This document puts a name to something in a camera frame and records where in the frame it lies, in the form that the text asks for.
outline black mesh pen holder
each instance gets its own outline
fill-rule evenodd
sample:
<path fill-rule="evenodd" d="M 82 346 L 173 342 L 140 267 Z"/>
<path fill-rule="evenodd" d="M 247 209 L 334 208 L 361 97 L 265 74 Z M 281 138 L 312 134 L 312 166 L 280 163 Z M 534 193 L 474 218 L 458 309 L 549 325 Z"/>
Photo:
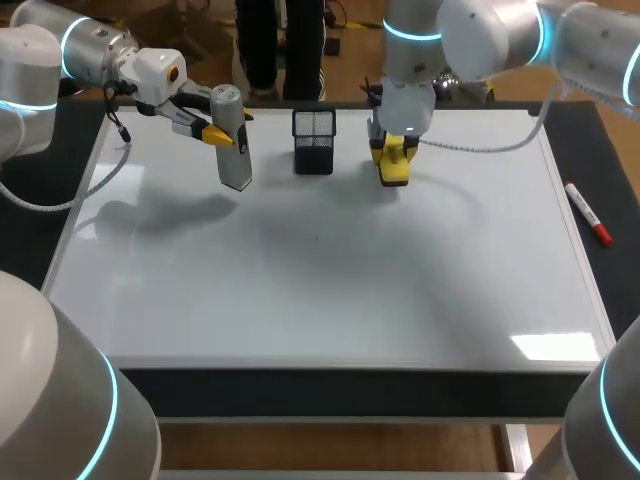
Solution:
<path fill-rule="evenodd" d="M 333 173 L 335 108 L 293 111 L 295 172 L 298 175 Z"/>

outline marker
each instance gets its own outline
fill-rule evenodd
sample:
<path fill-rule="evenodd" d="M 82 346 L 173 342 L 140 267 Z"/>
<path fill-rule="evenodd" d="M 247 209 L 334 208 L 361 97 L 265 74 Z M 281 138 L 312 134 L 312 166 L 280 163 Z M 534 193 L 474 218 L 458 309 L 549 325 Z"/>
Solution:
<path fill-rule="evenodd" d="M 576 207 L 578 207 L 580 213 L 582 213 L 582 215 L 584 215 L 584 218 L 587 219 L 587 222 L 589 222 L 589 225 L 591 225 L 593 231 L 596 232 L 600 243 L 605 247 L 611 245 L 613 243 L 613 238 L 611 238 L 611 235 L 609 235 L 607 229 L 604 228 L 604 225 L 602 225 L 600 220 L 598 220 L 598 217 L 596 217 L 596 214 L 593 213 L 593 210 L 591 210 L 591 207 L 589 207 L 582 195 L 580 195 L 580 192 L 578 192 L 576 186 L 573 183 L 567 183 L 564 186 L 564 189 L 567 192 L 567 195 L 569 195 L 569 198 L 573 200 L 573 203 L 575 203 Z"/>

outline person's legs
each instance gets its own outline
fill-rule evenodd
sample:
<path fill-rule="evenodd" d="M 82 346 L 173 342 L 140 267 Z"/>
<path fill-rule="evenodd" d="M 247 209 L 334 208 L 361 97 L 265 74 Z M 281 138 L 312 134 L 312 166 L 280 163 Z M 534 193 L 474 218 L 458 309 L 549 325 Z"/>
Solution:
<path fill-rule="evenodd" d="M 318 100 L 324 36 L 324 0 L 287 0 L 285 100 Z"/>
<path fill-rule="evenodd" d="M 278 22 L 274 0 L 235 0 L 240 62 L 253 93 L 275 92 Z"/>

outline whiteboard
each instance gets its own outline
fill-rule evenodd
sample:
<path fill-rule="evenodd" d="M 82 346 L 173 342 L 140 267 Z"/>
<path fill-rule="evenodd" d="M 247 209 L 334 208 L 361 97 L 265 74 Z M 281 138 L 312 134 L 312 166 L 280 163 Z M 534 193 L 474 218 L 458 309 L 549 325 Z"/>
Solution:
<path fill-rule="evenodd" d="M 590 371 L 613 346 L 544 131 L 501 154 L 421 145 L 384 188 L 369 112 L 338 111 L 327 177 L 293 173 L 291 111 L 253 113 L 242 193 L 214 148 L 119 113 L 130 160 L 70 215 L 45 285 L 118 367 Z M 427 138 L 501 146 L 533 123 L 438 110 Z M 122 154 L 103 127 L 92 185 Z"/>

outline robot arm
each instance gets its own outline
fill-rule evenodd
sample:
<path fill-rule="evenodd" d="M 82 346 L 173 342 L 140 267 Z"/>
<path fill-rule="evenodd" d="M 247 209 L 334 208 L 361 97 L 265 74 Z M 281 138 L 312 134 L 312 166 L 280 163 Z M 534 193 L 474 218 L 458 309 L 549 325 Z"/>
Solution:
<path fill-rule="evenodd" d="M 186 61 L 177 50 L 138 49 L 130 34 L 40 0 L 21 4 L 13 14 L 11 27 L 0 30 L 0 100 L 4 100 L 0 106 L 4 105 L 5 111 L 11 110 L 0 115 L 10 116 L 6 122 L 17 124 L 17 127 L 9 128 L 17 129 L 18 133 L 11 135 L 13 140 L 8 138 L 9 133 L 0 134 L 0 161 L 48 146 L 53 132 L 58 83 L 63 75 L 89 85 L 122 88 L 123 93 L 136 100 L 142 114 L 167 117 L 175 133 L 215 146 L 223 184 L 241 191 L 250 183 L 251 157 L 245 112 L 236 87 L 221 85 L 211 89 L 198 86 L 187 78 Z M 26 36 L 31 38 L 23 42 Z M 31 65 L 31 58 L 39 51 L 34 48 L 32 38 L 38 36 L 47 37 L 40 41 L 46 44 L 50 55 L 46 76 L 42 74 L 44 67 L 39 66 L 39 70 L 34 71 Z M 16 49 L 15 45 L 23 44 L 22 50 Z M 3 48 L 13 50 L 14 54 L 3 56 Z M 12 104 L 26 108 L 12 109 Z M 45 106 L 51 111 L 44 113 L 42 108 Z M 202 109 L 203 106 L 214 124 L 184 110 L 186 107 Z M 26 125 L 35 119 L 48 129 L 34 130 L 32 125 Z M 128 141 L 126 129 L 122 125 L 118 128 L 123 139 Z M 38 138 L 26 142 L 23 139 L 22 147 L 12 147 L 15 138 L 25 135 Z M 38 144 L 37 140 L 43 140 L 40 138 L 43 136 L 47 137 L 46 141 Z"/>
<path fill-rule="evenodd" d="M 447 63 L 466 82 L 526 65 L 570 86 L 640 103 L 640 15 L 572 0 L 390 0 L 378 119 L 393 135 L 422 135 Z"/>

